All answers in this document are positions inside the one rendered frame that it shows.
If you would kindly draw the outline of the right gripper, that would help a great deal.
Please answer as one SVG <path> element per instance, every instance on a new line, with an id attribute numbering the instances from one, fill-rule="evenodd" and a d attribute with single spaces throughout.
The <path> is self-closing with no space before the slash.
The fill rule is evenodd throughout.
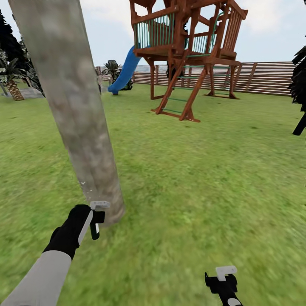
<path id="1" fill-rule="evenodd" d="M 207 287 L 210 287 L 211 293 L 212 294 L 219 294 L 224 288 L 228 288 L 234 293 L 237 292 L 237 287 L 236 287 L 236 280 L 235 277 L 232 275 L 226 275 L 225 276 L 226 280 L 224 282 L 220 282 L 218 280 L 218 277 L 205 277 L 205 283 Z M 221 296 L 220 296 L 221 298 Z"/>

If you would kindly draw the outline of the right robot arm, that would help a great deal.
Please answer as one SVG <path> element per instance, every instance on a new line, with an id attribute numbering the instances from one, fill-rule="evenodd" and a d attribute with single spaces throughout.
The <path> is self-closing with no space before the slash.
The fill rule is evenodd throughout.
<path id="1" fill-rule="evenodd" d="M 236 297 L 236 280 L 233 276 L 237 273 L 235 266 L 220 266 L 215 268 L 217 277 L 205 277 L 207 287 L 210 287 L 212 294 L 219 294 L 223 306 L 242 306 Z"/>

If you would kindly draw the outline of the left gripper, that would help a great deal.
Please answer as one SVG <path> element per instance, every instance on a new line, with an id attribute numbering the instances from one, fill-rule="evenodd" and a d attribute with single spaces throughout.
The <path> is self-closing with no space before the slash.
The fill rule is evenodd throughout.
<path id="1" fill-rule="evenodd" d="M 90 224 L 104 223 L 105 211 L 93 211 L 94 217 Z"/>

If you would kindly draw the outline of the pesticide atomizer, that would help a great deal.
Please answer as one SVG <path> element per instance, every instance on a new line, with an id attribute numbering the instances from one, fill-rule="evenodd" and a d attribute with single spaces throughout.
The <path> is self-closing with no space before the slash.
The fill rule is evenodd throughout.
<path id="1" fill-rule="evenodd" d="M 99 223 L 96 224 L 90 224 L 91 226 L 91 237 L 92 239 L 96 240 L 100 237 L 99 234 Z"/>

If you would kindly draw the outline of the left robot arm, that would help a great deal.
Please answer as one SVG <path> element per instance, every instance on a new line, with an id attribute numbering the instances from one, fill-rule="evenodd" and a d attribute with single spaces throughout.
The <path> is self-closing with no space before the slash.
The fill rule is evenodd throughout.
<path id="1" fill-rule="evenodd" d="M 57 306 L 63 283 L 90 224 L 104 223 L 108 201 L 76 204 L 62 225 L 54 230 L 54 245 L 48 244 L 22 281 L 0 306 Z"/>

